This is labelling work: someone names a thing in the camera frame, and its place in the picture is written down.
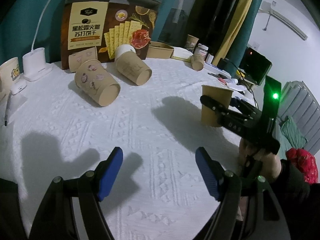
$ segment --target green led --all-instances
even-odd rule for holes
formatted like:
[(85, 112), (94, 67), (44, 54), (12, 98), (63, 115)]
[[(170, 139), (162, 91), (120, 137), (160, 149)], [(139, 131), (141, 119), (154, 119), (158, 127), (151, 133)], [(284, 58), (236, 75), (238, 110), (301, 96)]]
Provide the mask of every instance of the green led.
[(278, 94), (278, 93), (274, 93), (274, 94), (272, 95), (272, 97), (273, 97), (273, 99), (278, 99), (278, 98), (279, 98), (279, 94)]

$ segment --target blue gripper pad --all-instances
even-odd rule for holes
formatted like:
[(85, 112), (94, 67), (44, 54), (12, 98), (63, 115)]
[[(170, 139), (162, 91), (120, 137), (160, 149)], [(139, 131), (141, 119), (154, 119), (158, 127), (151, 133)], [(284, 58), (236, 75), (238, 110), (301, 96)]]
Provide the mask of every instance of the blue gripper pad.
[(223, 184), (223, 168), (217, 161), (213, 161), (203, 147), (196, 150), (196, 163), (204, 180), (204, 183), (217, 201), (222, 200), (221, 185)]
[(123, 152), (120, 147), (115, 147), (106, 161), (101, 162), (96, 168), (97, 179), (100, 179), (98, 200), (101, 202), (110, 194), (113, 183), (123, 162)]

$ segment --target headboard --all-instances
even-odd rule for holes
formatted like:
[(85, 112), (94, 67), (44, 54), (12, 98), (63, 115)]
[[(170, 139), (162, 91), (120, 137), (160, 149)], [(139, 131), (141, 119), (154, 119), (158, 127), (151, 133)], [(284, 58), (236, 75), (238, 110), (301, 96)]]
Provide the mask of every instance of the headboard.
[(304, 149), (315, 155), (320, 150), (320, 106), (302, 81), (287, 82), (281, 92), (278, 121), (291, 116), (308, 140)]

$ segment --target teal curtain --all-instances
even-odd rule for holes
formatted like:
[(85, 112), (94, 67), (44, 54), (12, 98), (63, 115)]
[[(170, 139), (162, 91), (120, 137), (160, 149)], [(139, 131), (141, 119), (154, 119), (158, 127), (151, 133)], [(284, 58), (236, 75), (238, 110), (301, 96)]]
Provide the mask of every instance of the teal curtain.
[[(36, 26), (47, 0), (17, 0), (0, 24), (0, 64), (12, 57), (22, 56), (31, 50)], [(165, 20), (175, 0), (163, 0), (152, 34), (158, 40)], [(65, 0), (51, 0), (39, 28), (35, 48), (45, 47), (47, 62), (60, 60), (60, 27)]]
[[(262, 0), (252, 0), (247, 16), (245, 17), (244, 22), (242, 23), (242, 26), (227, 53), (226, 58), (234, 63), (237, 67), (239, 67), (246, 50), (253, 23), (258, 13), (261, 2)], [(229, 72), (231, 76), (234, 76), (236, 74), (236, 68), (231, 63), (228, 63), (225, 70)]]

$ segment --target hand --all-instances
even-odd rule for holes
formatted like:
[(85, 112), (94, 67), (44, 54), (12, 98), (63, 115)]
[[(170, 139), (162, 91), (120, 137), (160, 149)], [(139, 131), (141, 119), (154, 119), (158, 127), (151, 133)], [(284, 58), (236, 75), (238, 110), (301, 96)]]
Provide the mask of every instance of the hand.
[[(247, 155), (252, 155), (258, 151), (258, 148), (247, 140), (241, 138), (239, 144), (239, 164), (244, 165)], [(266, 149), (260, 149), (253, 157), (257, 161), (262, 162), (261, 176), (264, 176), (269, 183), (273, 183), (281, 173), (281, 162), (278, 155), (268, 152)]]

